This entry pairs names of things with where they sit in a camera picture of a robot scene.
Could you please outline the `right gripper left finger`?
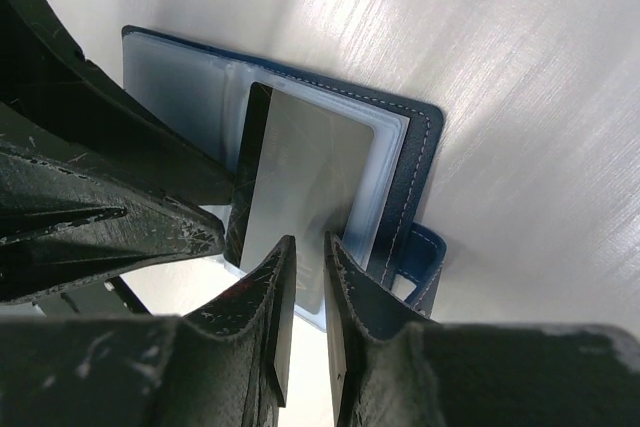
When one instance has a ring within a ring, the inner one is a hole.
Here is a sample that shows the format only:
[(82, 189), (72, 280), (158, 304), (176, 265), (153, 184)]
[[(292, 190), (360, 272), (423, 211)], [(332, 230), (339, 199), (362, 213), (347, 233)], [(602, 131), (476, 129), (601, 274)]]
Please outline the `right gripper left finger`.
[(296, 244), (190, 314), (6, 317), (5, 426), (273, 426), (286, 403)]

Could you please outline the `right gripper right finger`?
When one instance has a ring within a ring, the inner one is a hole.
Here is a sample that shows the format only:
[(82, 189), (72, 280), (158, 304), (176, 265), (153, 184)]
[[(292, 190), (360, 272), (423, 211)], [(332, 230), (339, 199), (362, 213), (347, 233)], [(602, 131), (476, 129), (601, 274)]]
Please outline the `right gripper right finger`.
[(324, 239), (339, 426), (635, 426), (639, 343), (606, 325), (429, 320)]

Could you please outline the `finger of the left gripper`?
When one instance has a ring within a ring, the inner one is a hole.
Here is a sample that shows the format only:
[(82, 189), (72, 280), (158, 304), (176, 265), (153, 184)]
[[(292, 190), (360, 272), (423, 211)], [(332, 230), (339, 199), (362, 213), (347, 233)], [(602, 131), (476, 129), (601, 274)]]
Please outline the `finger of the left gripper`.
[(88, 60), (46, 0), (1, 0), (1, 299), (220, 254), (232, 174)]

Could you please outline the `blue card holder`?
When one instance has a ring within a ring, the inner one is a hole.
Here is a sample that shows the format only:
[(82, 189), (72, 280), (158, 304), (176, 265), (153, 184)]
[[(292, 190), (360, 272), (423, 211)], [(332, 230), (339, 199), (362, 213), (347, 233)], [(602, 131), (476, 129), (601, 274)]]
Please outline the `blue card holder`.
[[(122, 41), (126, 91), (235, 178), (255, 82), (371, 126), (375, 138), (346, 230), (334, 234), (369, 276), (430, 314), (446, 246), (414, 217), (444, 124), (437, 107), (138, 27), (125, 27)], [(318, 328), (326, 325), (321, 274), (319, 314), (295, 305)]]

